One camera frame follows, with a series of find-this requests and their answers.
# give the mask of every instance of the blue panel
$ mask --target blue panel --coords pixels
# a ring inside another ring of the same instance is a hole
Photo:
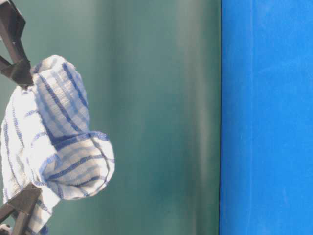
[[[313,233],[313,2],[222,2],[221,235]]]

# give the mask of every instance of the towel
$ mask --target towel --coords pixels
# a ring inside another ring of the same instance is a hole
[[[74,65],[53,55],[31,74],[34,85],[17,87],[7,105],[1,163],[4,202],[30,182],[42,190],[27,228],[35,235],[47,234],[46,223],[61,199],[102,190],[115,165],[108,136],[89,130],[87,95]]]

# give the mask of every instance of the cloth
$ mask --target cloth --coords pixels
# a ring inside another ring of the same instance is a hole
[[[114,172],[108,137],[89,130],[86,91],[74,65],[54,55],[31,71],[34,85],[17,87],[1,132],[4,202],[28,183],[42,189],[29,234],[45,224],[61,199],[93,196]]]

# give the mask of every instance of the dish towel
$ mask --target dish towel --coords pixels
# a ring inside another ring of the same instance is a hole
[[[28,234],[47,234],[52,208],[102,190],[114,172],[108,137],[89,130],[86,91],[74,65],[53,55],[31,70],[34,85],[17,87],[1,130],[4,202],[28,183],[42,189]]]

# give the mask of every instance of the green wall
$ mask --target green wall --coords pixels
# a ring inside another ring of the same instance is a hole
[[[60,203],[51,234],[217,235],[220,1],[15,3],[32,65],[59,54],[77,67],[91,128],[115,150],[109,186]],[[0,78],[1,117],[13,88]]]

